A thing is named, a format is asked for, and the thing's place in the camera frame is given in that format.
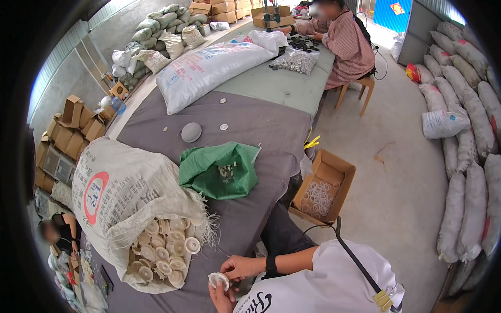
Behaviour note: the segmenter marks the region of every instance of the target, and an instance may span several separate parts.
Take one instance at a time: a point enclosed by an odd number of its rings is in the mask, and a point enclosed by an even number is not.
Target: white sack
[[[134,71],[136,70],[136,65],[137,65],[137,56],[132,56],[129,61],[129,66],[127,66],[125,70],[133,75]]]
[[[167,114],[181,111],[228,79],[276,57],[281,46],[287,46],[282,32],[252,30],[246,36],[181,56],[156,79]]]
[[[477,37],[475,36],[475,34],[473,33],[473,31],[471,30],[471,28],[468,24],[466,24],[463,27],[463,36],[464,36],[464,40],[466,40],[467,42],[474,45],[480,52],[484,53],[484,50],[483,50],[482,46],[480,45],[480,42],[478,41]]]
[[[447,111],[433,111],[422,114],[423,135],[426,139],[440,139],[457,135],[470,128],[468,116]]]
[[[423,57],[423,63],[430,70],[431,74],[437,77],[443,77],[442,69],[440,68],[440,64],[435,60],[435,58],[431,55],[425,55]]]
[[[478,155],[485,161],[489,153],[497,153],[497,140],[480,98],[470,87],[464,93],[464,108],[471,120]]]
[[[113,50],[113,54],[111,55],[113,63],[115,63],[116,65],[120,65],[121,67],[124,68],[129,66],[130,57],[131,57],[130,51]]]
[[[447,263],[455,263],[459,260],[456,248],[464,215],[465,186],[466,179],[462,173],[455,173],[449,181],[445,212],[437,239],[438,259]]]
[[[489,81],[489,84],[496,92],[497,98],[501,100],[501,87],[499,86],[496,76],[494,75],[494,70],[492,69],[491,66],[487,68],[487,80]]]
[[[447,111],[447,105],[438,88],[432,85],[419,85],[419,90],[426,99],[428,111]]]
[[[461,290],[461,287],[463,287],[464,283],[475,268],[475,264],[475,260],[462,262],[461,264],[459,264],[456,276],[454,277],[452,284],[450,285],[449,296],[453,296]]]
[[[501,235],[501,155],[489,154],[485,161],[485,179],[489,191],[485,238],[482,248],[487,257],[495,251]]]
[[[447,35],[452,41],[463,39],[463,32],[449,22],[438,23],[437,32]]]
[[[499,147],[501,147],[501,103],[488,82],[482,81],[478,84],[478,97],[487,112],[487,117],[496,136],[497,148],[499,150]]]
[[[67,184],[56,181],[52,187],[51,198],[59,201],[73,211],[73,194],[71,192],[71,187]]]
[[[430,31],[430,34],[437,43],[437,45],[442,49],[444,49],[447,53],[449,53],[449,55],[453,56],[456,54],[456,48],[452,44],[453,41],[449,39],[449,37],[447,37],[442,33],[434,31]]]
[[[435,78],[433,78],[433,74],[426,68],[426,66],[416,64],[416,67],[419,69],[422,84],[435,85]]]
[[[445,100],[449,112],[464,112],[452,85],[444,77],[436,77],[435,83]]]
[[[443,138],[442,147],[445,159],[445,171],[447,173],[447,178],[450,180],[457,168],[457,138],[454,136]]]
[[[478,83],[480,83],[482,80],[480,79],[480,76],[478,76],[473,66],[471,66],[465,59],[458,55],[450,56],[450,60],[452,61],[454,67],[461,72],[468,85],[472,87],[473,90],[477,91]]]
[[[137,59],[144,62],[147,68],[153,72],[153,74],[158,73],[167,64],[170,63],[170,59],[164,57],[160,52],[154,50],[142,50],[137,55]]]
[[[120,65],[113,64],[111,66],[111,74],[115,77],[122,77],[125,74],[127,74],[127,71],[125,70],[124,67]]]
[[[466,171],[464,216],[457,240],[462,262],[473,261],[482,251],[482,234],[487,213],[487,184],[480,165],[472,163]]]
[[[442,50],[439,46],[431,45],[430,54],[440,65],[452,65],[452,61],[449,59],[450,54]]]
[[[184,40],[184,42],[186,42],[186,45],[188,45],[188,48],[190,50],[195,49],[205,42],[205,39],[195,25],[185,27],[182,31],[181,38]]]
[[[180,36],[164,31],[158,40],[162,40],[165,43],[165,49],[169,53],[171,60],[175,60],[183,54],[184,46]]]
[[[464,79],[463,75],[461,75],[461,72],[454,66],[442,66],[442,73],[454,88],[459,102],[461,104],[464,104],[465,90],[470,89],[472,92],[474,92],[473,89],[471,89],[471,87],[468,85],[466,79]]]
[[[475,136],[471,129],[464,129],[456,135],[458,141],[457,168],[456,171],[463,173],[473,163],[478,163]]]
[[[75,217],[87,239],[121,281],[147,293],[176,288],[144,280],[127,270],[129,248],[154,218],[188,218],[201,242],[210,240],[210,227],[201,196],[179,186],[179,168],[166,156],[131,148],[108,137],[92,141],[80,157],[73,180]],[[189,266],[191,255],[184,260]],[[187,269],[183,271],[186,278]]]
[[[457,53],[470,63],[477,71],[480,78],[487,79],[486,71],[489,62],[485,55],[466,40],[459,40],[454,43]]]

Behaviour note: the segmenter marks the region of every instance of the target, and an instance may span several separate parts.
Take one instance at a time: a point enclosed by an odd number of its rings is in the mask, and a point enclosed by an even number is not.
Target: hand
[[[224,288],[220,281],[217,282],[216,288],[209,284],[209,295],[218,313],[233,312],[236,306],[236,300],[232,287],[230,287],[227,292],[224,292]]]
[[[71,248],[73,249],[73,252],[75,253],[75,255],[78,253],[78,246],[77,246],[77,242],[76,241],[72,241],[71,242]]]
[[[282,32],[282,33],[284,33],[285,36],[287,36],[287,34],[291,32],[291,30],[292,30],[292,27],[287,26],[287,27],[279,29],[279,32]]]
[[[316,41],[322,41],[323,37],[324,35],[322,35],[321,33],[313,32],[313,39],[315,39]]]
[[[243,257],[232,255],[221,265],[221,273],[228,279],[240,281],[249,276],[255,276],[266,271],[265,257]]]

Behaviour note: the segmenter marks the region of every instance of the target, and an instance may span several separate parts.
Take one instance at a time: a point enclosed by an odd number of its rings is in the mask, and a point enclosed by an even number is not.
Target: gray floor
[[[404,312],[430,312],[447,273],[438,260],[436,239],[442,222],[448,181],[442,145],[423,137],[421,113],[426,102],[388,51],[388,75],[376,81],[362,118],[365,100],[348,89],[340,108],[338,94],[329,92],[311,138],[357,167],[341,211],[344,239],[373,247],[390,261],[397,281],[405,286]],[[376,58],[381,78],[385,62]],[[374,154],[389,144],[379,156]],[[301,229],[311,226],[292,215]],[[333,230],[309,232],[317,243],[334,239]]]

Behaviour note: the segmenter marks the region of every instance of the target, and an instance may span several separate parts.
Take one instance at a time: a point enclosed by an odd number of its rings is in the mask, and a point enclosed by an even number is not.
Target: person
[[[80,247],[82,228],[72,214],[54,214],[51,219],[41,221],[37,231],[48,245],[56,245],[59,250],[76,258]]]
[[[233,282],[257,275],[249,293],[237,302],[238,288],[231,286],[224,291],[220,283],[216,288],[208,285],[218,313],[381,313],[373,300],[376,292],[340,243],[330,240],[316,245],[303,235],[280,203],[273,208],[261,239],[268,257],[233,255],[220,269]],[[345,243],[380,288],[396,287],[387,260],[370,247]],[[393,297],[394,307],[399,307],[402,298],[403,291]]]
[[[344,0],[313,1],[310,14],[313,11],[317,13],[316,19],[280,31],[287,35],[294,29],[300,35],[312,35],[336,55],[325,90],[361,79],[375,70],[376,59],[371,45]]]

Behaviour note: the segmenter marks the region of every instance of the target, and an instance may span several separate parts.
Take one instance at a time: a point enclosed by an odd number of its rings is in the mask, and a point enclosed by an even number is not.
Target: gray table cover
[[[251,30],[264,31],[247,23],[224,35],[214,44],[229,41],[239,33],[248,34]],[[335,55],[324,45],[318,45],[317,48],[320,49],[320,56],[310,75],[283,69],[274,71],[268,67],[270,61],[266,61],[222,83],[214,90],[283,104],[314,117],[335,59]]]
[[[226,98],[224,104],[220,99]],[[190,122],[202,126],[202,136],[185,143],[182,127]],[[226,131],[219,126],[228,124]],[[235,200],[208,199],[210,213],[220,216],[220,241],[217,248],[205,246],[192,258],[186,284],[180,290],[148,294],[120,282],[115,268],[92,250],[95,280],[103,284],[101,265],[114,283],[108,296],[108,312],[216,312],[207,290],[207,275],[220,270],[227,255],[249,255],[259,241],[275,203],[286,192],[290,177],[299,171],[304,139],[311,125],[305,112],[263,100],[212,91],[185,108],[168,116],[160,90],[155,88],[137,108],[117,140],[131,147],[159,152],[179,164],[179,155],[187,148],[213,146],[237,141],[261,144],[255,169],[258,184],[247,197]]]

